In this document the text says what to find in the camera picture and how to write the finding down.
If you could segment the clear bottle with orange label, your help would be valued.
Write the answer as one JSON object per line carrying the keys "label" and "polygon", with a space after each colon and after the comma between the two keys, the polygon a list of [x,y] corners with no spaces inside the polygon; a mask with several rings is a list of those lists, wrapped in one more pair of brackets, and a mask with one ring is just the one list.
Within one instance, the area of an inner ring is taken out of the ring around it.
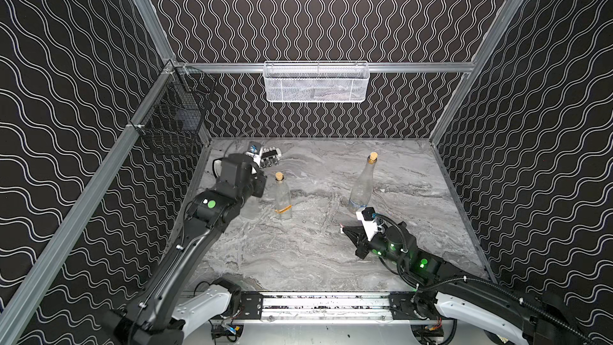
{"label": "clear bottle with orange label", "polygon": [[277,172],[276,192],[275,192],[275,212],[282,220],[290,220],[292,218],[292,201],[291,191],[285,180],[285,176],[281,172]]}

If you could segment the short clear corked bottle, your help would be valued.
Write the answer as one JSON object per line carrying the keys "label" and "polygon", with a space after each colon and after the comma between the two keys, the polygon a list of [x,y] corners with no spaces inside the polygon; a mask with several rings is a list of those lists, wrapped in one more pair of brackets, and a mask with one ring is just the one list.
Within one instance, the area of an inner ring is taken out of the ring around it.
{"label": "short clear corked bottle", "polygon": [[260,216],[260,198],[251,196],[241,209],[241,217],[255,220]]}

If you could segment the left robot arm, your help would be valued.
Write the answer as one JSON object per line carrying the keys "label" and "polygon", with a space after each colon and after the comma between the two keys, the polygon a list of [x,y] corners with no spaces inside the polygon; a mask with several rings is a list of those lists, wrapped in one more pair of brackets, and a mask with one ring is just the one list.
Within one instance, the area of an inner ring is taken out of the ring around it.
{"label": "left robot arm", "polygon": [[267,177],[260,159],[233,153],[214,161],[216,183],[188,206],[184,227],[145,288],[125,308],[105,313],[102,327],[116,344],[181,344],[218,315],[237,312],[239,291],[212,284],[203,295],[180,302],[204,254],[239,216],[250,197],[261,198]]}

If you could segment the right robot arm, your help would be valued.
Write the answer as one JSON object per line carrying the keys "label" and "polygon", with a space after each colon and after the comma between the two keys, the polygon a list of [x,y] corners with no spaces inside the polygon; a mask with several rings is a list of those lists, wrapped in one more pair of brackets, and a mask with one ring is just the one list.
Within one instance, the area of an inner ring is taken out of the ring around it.
{"label": "right robot arm", "polygon": [[382,224],[370,236],[361,225],[342,233],[364,260],[381,260],[409,287],[390,295],[394,319],[450,320],[483,330],[494,342],[510,344],[592,344],[564,302],[553,295],[514,292],[471,275],[418,247],[404,223]]}

